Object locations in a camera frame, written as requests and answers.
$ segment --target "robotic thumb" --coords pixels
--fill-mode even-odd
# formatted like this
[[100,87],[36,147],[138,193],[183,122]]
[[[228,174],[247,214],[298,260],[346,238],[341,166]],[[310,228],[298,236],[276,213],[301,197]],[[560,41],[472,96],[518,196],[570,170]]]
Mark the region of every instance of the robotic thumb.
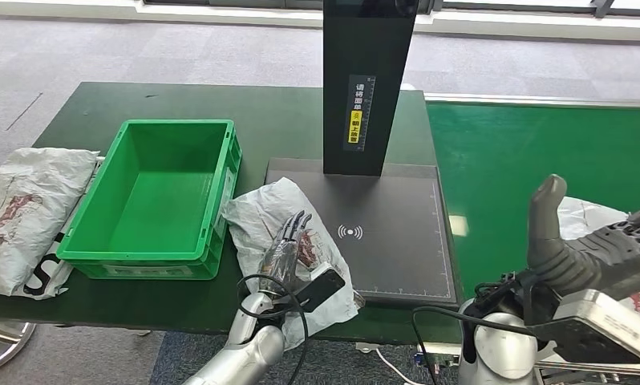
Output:
[[560,239],[558,205],[563,201],[568,185],[565,180],[552,174],[542,182],[530,199],[528,212],[528,238],[532,240]]

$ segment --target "metal bracket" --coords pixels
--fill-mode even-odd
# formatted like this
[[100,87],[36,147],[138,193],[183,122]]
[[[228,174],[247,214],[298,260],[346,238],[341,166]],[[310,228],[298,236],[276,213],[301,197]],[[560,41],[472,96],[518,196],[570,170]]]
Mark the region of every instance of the metal bracket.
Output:
[[592,4],[596,7],[594,11],[595,18],[604,18],[610,11],[610,7],[615,0],[593,0]]

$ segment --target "label sticker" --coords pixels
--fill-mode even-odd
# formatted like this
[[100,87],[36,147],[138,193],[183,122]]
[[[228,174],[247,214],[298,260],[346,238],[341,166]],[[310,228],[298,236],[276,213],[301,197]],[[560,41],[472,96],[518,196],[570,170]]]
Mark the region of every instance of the label sticker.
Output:
[[348,143],[358,143],[360,137],[360,124],[363,122],[363,112],[353,110],[350,113],[350,126],[348,128]]
[[367,125],[370,121],[372,98],[375,93],[376,77],[350,75],[348,77],[348,100],[346,103],[346,130],[344,131],[344,151],[365,151]]

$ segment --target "green plastic crate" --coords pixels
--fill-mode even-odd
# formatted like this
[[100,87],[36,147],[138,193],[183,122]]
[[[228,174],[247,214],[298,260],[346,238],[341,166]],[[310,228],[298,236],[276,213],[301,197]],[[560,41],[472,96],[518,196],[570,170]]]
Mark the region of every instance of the green plastic crate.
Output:
[[89,278],[214,278],[240,159],[232,120],[124,122],[58,257]]

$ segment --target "black vertical panel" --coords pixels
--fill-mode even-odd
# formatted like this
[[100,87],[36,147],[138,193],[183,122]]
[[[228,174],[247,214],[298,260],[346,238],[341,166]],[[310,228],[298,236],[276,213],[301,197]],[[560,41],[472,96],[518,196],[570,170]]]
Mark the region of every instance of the black vertical panel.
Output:
[[[418,0],[324,0],[324,173],[381,175]],[[374,80],[359,151],[349,140],[356,79]]]

